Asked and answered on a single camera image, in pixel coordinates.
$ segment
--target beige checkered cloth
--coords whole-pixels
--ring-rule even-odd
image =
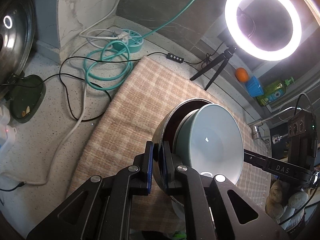
[[[143,57],[123,83],[94,130],[74,173],[69,194],[92,175],[115,175],[143,153],[145,143],[166,114],[188,98],[205,98],[226,109],[214,96],[156,61]],[[244,121],[231,113],[240,128],[244,148],[267,155],[262,140],[253,141]],[[270,174],[244,163],[237,186],[264,209],[269,194]],[[174,232],[185,227],[175,215],[171,199],[152,180],[149,196],[135,196],[132,229]]]

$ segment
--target silver bolt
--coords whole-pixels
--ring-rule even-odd
[[[139,168],[136,165],[131,165],[128,170],[131,172],[137,171]]]
[[[224,182],[226,180],[226,177],[221,174],[217,175],[215,178],[217,182]]]
[[[96,183],[96,182],[99,182],[100,181],[100,176],[98,175],[94,175],[90,178],[90,181],[93,182],[93,183]]]
[[[178,171],[186,171],[188,168],[185,165],[180,165],[180,166],[178,166],[177,169],[178,169]]]

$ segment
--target coiled teal cord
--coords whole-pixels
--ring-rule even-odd
[[[167,21],[166,23],[162,24],[161,26],[159,26],[158,28],[152,30],[151,32],[143,35],[140,40],[142,40],[143,38],[151,35],[152,33],[155,33],[156,31],[160,30],[161,28],[165,27],[166,25],[168,25],[169,23],[173,22],[176,18],[178,18],[185,10],[187,10],[190,5],[194,2],[195,0],[190,0],[187,5],[180,11],[178,12],[178,14],[176,16],[174,16],[172,19],[170,19],[169,21]],[[112,41],[110,43],[108,43],[103,49],[97,49],[97,50],[94,50],[92,52],[90,52],[87,57],[90,57],[91,55],[95,54],[95,53],[98,53],[100,52],[100,60],[103,60],[103,61],[112,61],[115,57],[118,57],[118,56],[121,56],[121,57],[124,57],[126,60],[130,60],[130,51],[129,51],[129,46],[133,43],[133,42],[136,42],[136,41],[132,41],[130,42],[128,45],[126,45],[124,42],[122,41],[118,41],[118,40],[115,40],[115,41]],[[112,49],[112,44],[114,43],[120,43],[121,45],[124,46],[124,48],[120,51],[117,51],[115,49]],[[105,56],[104,57],[104,53],[106,51],[111,51],[111,52],[114,52],[115,54],[113,55],[110,55],[110,56]],[[126,63],[126,66],[124,68],[124,70],[117,76],[115,77],[110,77],[110,78],[104,78],[104,77],[99,77],[99,76],[96,76],[94,74],[92,74],[90,71],[92,70],[92,68],[95,67],[95,65],[97,65],[97,62],[95,63],[92,63],[91,65],[89,65],[89,67],[87,67],[87,60],[84,60],[84,64],[83,64],[83,67],[84,67],[84,70],[85,70],[85,81],[87,82],[87,84],[96,89],[96,90],[102,90],[102,91],[106,91],[106,90],[112,90],[112,89],[115,89],[119,86],[121,86],[121,84],[125,81],[125,79],[128,77],[128,75],[130,74],[130,72],[132,71],[133,69],[133,64],[131,62],[127,62]],[[100,87],[97,87],[95,86],[94,84],[92,84],[89,80],[89,77],[90,78],[93,78],[95,80],[99,80],[99,81],[113,81],[113,80],[116,80],[118,78],[121,78],[123,77],[123,79],[116,85],[114,86],[110,86],[110,87],[103,87],[103,88],[100,88]]]

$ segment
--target dish soap bottle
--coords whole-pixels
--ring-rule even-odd
[[[259,105],[266,106],[276,101],[286,93],[286,87],[292,83],[294,83],[293,77],[291,77],[290,79],[286,79],[284,82],[281,80],[277,80],[266,86],[265,88],[263,88],[264,94],[257,97]]]

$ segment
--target metal pot lid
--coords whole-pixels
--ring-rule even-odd
[[[31,0],[12,0],[0,17],[0,84],[11,74],[19,75],[28,58],[35,33]]]

